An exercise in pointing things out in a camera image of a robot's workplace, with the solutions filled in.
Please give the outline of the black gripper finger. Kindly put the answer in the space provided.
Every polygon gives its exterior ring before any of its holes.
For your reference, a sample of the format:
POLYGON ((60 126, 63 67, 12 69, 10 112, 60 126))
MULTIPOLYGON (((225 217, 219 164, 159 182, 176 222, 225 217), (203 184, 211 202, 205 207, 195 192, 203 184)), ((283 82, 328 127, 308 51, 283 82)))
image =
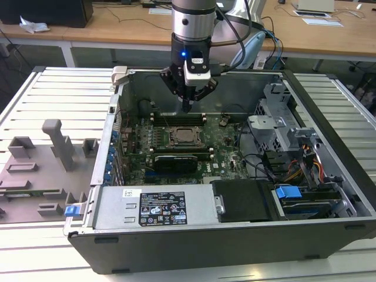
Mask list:
POLYGON ((187 87, 187 112, 192 109, 192 104, 198 102, 211 94, 217 88, 218 82, 215 79, 210 79, 209 82, 200 90, 196 90, 195 86, 187 87))
POLYGON ((173 95, 182 103, 182 111, 188 112, 188 91, 182 68, 166 68, 160 72, 160 77, 173 95))

